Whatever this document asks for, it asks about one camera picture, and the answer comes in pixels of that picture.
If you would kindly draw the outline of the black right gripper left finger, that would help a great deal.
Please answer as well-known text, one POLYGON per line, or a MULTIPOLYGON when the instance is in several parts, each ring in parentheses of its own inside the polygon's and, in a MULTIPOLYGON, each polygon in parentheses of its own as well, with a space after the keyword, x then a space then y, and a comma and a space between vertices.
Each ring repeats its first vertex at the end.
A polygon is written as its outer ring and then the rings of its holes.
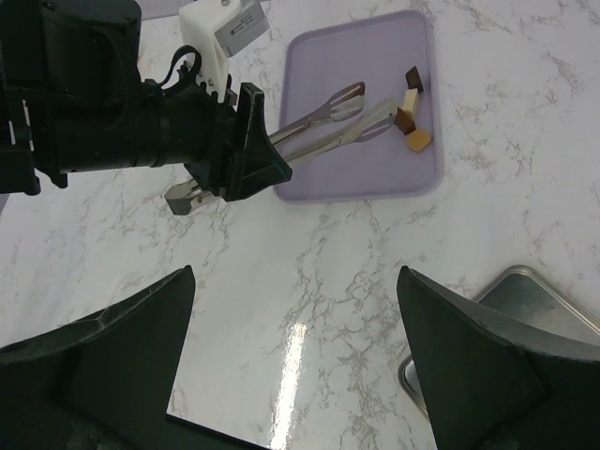
POLYGON ((155 449, 195 295, 190 267, 1 350, 4 449, 155 449))

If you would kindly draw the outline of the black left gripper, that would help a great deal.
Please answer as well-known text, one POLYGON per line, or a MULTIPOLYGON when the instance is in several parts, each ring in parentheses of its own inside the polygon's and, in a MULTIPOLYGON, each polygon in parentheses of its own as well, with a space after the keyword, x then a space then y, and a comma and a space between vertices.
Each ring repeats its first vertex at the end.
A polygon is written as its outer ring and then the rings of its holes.
POLYGON ((196 84, 203 55, 174 87, 143 81, 142 11, 134 1, 1 5, 1 190, 37 195, 38 175, 183 163, 224 200, 292 179, 266 132, 264 92, 242 82, 236 113, 196 84))

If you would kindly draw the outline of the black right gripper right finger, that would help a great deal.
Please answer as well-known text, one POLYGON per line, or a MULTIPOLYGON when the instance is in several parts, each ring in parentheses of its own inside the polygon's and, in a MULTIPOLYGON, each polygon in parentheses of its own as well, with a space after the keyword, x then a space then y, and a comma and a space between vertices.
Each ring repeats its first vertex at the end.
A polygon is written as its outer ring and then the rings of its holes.
POLYGON ((408 266, 397 300, 438 448, 598 448, 598 346, 519 322, 408 266))

